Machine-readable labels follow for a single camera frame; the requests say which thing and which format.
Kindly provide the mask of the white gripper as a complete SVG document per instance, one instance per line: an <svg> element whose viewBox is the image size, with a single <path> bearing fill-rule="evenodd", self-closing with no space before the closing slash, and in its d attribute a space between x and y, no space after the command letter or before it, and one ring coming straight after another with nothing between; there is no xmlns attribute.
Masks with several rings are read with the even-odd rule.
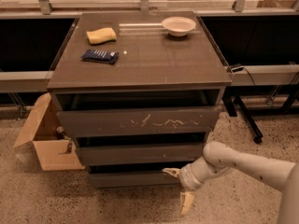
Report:
<svg viewBox="0 0 299 224"><path fill-rule="evenodd" d="M163 172L174 178L178 178L181 186L186 190L180 193L180 213L183 216L186 215L193 204L194 191L201 188L203 183L195 177L192 167L189 164L180 170L179 168L163 168Z"/></svg>

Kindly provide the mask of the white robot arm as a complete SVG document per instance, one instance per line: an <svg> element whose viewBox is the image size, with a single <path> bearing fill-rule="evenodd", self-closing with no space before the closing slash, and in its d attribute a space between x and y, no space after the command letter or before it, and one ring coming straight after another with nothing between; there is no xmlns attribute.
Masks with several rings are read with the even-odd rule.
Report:
<svg viewBox="0 0 299 224"><path fill-rule="evenodd" d="M180 213L186 215L195 192L205 182L232 169L282 193L277 224L299 224L299 163L270 159L239 152L221 142L204 145L202 156L182 168L163 168L163 172L177 178L180 193Z"/></svg>

